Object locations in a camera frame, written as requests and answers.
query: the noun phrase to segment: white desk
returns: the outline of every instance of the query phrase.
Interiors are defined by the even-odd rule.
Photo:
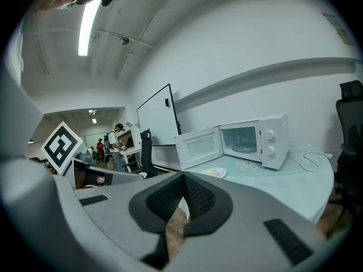
[[[127,159],[127,156],[129,155],[133,155],[135,153],[139,153],[141,151],[141,147],[130,147],[128,148],[127,150],[120,150],[120,154],[124,157],[125,159],[125,163],[129,163],[128,159]],[[135,158],[136,158],[136,163],[139,167],[141,167],[141,163],[140,163],[140,160],[137,156],[137,154],[135,154]],[[129,172],[131,172],[131,169],[129,166],[127,166],[127,170]]]
[[[302,165],[311,170],[316,169],[316,166],[306,160],[302,153],[319,150],[301,142],[291,142],[291,146]],[[325,156],[308,154],[308,157],[319,165],[318,172],[302,169],[292,158],[291,151],[277,171],[264,168],[258,162],[228,155],[190,167],[186,171],[201,173],[208,168],[225,168],[227,175],[223,178],[224,180],[260,189],[316,224],[323,214],[333,189],[334,173]],[[180,208],[186,210],[188,215],[186,206],[183,199]]]

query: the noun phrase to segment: fluorescent light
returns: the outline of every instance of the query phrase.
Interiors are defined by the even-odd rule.
[[[97,13],[98,6],[101,0],[93,0],[85,7],[82,17],[81,30],[79,32],[78,55],[87,56],[88,43],[90,42],[90,34],[93,25],[93,20]]]

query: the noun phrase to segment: microwave knob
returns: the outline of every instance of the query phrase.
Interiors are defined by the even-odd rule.
[[[273,147],[268,147],[267,148],[267,155],[268,156],[272,156],[272,155],[274,155],[275,154],[275,149],[273,148]]]
[[[269,131],[266,132],[265,136],[266,136],[267,140],[272,140],[275,137],[275,134],[274,134],[273,131],[269,130]]]

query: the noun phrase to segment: microwave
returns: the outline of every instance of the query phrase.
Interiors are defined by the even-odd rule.
[[[289,150],[287,114],[236,122],[175,136],[183,170],[223,154],[279,169]]]

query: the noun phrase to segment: whiteboard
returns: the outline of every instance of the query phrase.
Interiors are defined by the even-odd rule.
[[[180,132],[170,84],[143,103],[137,109],[137,117],[141,133],[150,129],[153,146],[175,145],[174,136],[180,135]]]

